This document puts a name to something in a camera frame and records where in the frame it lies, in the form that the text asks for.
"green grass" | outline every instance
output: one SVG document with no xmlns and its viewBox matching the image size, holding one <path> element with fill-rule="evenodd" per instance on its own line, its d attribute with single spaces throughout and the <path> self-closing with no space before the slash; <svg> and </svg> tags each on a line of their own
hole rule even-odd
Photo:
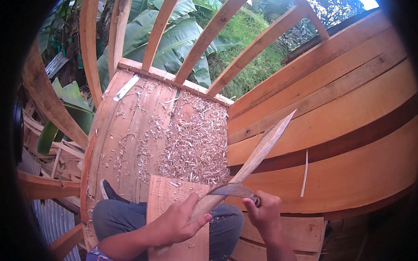
<svg viewBox="0 0 418 261">
<path fill-rule="evenodd" d="M 209 19 L 199 15 L 196 20 L 202 27 L 209 22 Z M 219 34 L 236 36 L 242 43 L 228 51 L 209 55 L 211 81 L 214 82 L 229 63 L 268 26 L 262 15 L 241 8 Z M 234 100 L 238 99 L 281 68 L 280 62 L 283 59 L 283 54 L 268 46 L 225 86 L 221 94 L 228 98 L 236 96 Z"/>
</svg>

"banana plant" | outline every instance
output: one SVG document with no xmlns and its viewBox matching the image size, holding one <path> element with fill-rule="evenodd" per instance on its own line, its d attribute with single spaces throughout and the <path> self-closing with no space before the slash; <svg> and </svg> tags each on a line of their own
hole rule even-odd
<svg viewBox="0 0 418 261">
<path fill-rule="evenodd" d="M 163 0 L 148 0 L 148 8 L 152 9 L 141 10 L 143 2 L 140 0 L 136 2 L 141 7 L 134 7 L 135 14 L 138 13 L 138 10 L 140 14 L 127 25 L 123 57 L 138 62 L 143 61 L 147 41 L 159 13 L 156 9 L 161 8 L 162 3 Z M 190 12 L 196 12 L 193 2 L 191 0 L 179 0 L 171 15 L 171 24 L 167 26 L 161 37 L 152 64 L 154 67 L 170 73 L 177 73 L 181 67 L 183 60 L 203 31 L 196 23 L 195 18 L 188 15 Z M 216 51 L 228 50 L 239 43 L 238 38 L 226 35 L 219 35 L 214 39 L 193 68 L 194 77 L 199 85 L 206 88 L 211 85 L 206 56 Z M 107 49 L 98 59 L 97 66 L 99 67 L 99 78 L 104 91 L 109 84 Z"/>
<path fill-rule="evenodd" d="M 93 122 L 94 112 L 87 103 L 87 100 L 82 98 L 77 82 L 73 81 L 63 88 L 58 78 L 55 78 L 52 87 L 71 117 L 88 134 Z M 61 142 L 63 138 L 66 141 L 71 141 L 51 121 L 47 121 L 39 136 L 36 150 L 40 154 L 48 154 L 52 142 Z"/>
</svg>

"hand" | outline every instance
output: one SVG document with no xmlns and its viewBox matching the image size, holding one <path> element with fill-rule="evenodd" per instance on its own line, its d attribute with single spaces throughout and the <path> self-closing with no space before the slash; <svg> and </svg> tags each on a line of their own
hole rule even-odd
<svg viewBox="0 0 418 261">
<path fill-rule="evenodd" d="M 166 212 L 147 224 L 149 232 L 152 234 L 151 244 L 153 246 L 172 245 L 181 243 L 196 235 L 209 220 L 211 214 L 201 215 L 197 220 L 189 219 L 194 205 L 199 200 L 199 195 L 191 193 L 185 202 L 172 204 Z"/>
<path fill-rule="evenodd" d="M 278 243 L 282 239 L 280 211 L 282 200 L 261 190 L 254 193 L 259 197 L 261 206 L 257 208 L 250 198 L 243 198 L 242 202 L 248 210 L 251 224 L 260 232 L 261 237 L 268 243 Z"/>
</svg>

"sky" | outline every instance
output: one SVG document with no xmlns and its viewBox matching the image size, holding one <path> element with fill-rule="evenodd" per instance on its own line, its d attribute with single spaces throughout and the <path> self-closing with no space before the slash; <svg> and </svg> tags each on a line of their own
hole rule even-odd
<svg viewBox="0 0 418 261">
<path fill-rule="evenodd" d="M 379 6 L 375 0 L 360 0 L 360 1 L 364 4 L 364 8 L 366 10 L 370 10 Z"/>
</svg>

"blue patterned sleeve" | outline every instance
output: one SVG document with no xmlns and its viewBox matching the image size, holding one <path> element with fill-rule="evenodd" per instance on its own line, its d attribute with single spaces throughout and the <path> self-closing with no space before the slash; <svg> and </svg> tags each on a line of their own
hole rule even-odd
<svg viewBox="0 0 418 261">
<path fill-rule="evenodd" d="M 113 261 L 108 258 L 97 246 L 87 253 L 86 261 Z"/>
</svg>

